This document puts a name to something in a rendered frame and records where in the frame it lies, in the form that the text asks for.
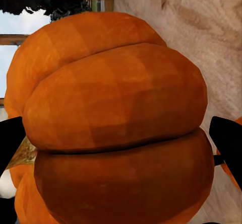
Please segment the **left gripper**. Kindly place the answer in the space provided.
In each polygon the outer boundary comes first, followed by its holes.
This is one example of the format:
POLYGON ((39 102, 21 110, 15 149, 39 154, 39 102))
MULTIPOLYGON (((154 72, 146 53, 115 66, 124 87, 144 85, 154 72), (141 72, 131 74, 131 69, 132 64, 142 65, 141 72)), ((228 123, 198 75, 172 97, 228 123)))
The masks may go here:
POLYGON ((215 162, 215 165, 220 165, 225 163, 221 155, 214 155, 214 162, 215 162))

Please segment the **pumpkin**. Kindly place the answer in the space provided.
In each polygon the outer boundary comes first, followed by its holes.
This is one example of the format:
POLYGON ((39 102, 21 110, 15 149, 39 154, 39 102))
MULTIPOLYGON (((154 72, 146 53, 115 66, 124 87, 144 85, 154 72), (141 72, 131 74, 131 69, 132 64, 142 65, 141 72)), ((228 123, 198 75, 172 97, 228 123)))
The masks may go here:
MULTIPOLYGON (((242 125, 242 117, 240 117, 239 119, 235 120, 235 122, 237 122, 238 124, 242 125)), ((218 148, 217 148, 217 151, 216 151, 216 155, 221 155, 221 153, 218 151, 218 148)), ((231 180, 236 185, 236 187, 238 187, 240 189, 238 183, 236 182, 234 176, 232 175, 232 173, 231 173, 230 169, 228 168, 228 166, 226 165, 226 163, 220 164, 220 165, 221 165, 222 169, 225 171, 225 173, 231 177, 231 180)))
POLYGON ((21 224, 186 224, 208 198, 207 86, 145 20, 44 25, 6 76, 5 111, 26 133, 5 168, 21 224))

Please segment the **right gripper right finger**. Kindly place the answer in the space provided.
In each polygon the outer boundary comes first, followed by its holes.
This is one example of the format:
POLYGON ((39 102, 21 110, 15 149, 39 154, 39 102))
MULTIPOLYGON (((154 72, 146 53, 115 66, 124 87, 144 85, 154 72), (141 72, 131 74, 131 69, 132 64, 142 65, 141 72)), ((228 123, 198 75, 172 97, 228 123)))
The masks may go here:
POLYGON ((242 125, 214 116, 209 135, 242 190, 242 125))

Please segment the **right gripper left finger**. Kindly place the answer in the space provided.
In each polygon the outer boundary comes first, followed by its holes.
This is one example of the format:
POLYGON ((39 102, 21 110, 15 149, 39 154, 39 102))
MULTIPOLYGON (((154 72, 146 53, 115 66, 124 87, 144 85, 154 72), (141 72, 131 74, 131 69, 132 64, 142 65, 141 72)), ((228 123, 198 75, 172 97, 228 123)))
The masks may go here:
POLYGON ((25 135, 21 116, 0 122, 0 176, 14 156, 25 135))

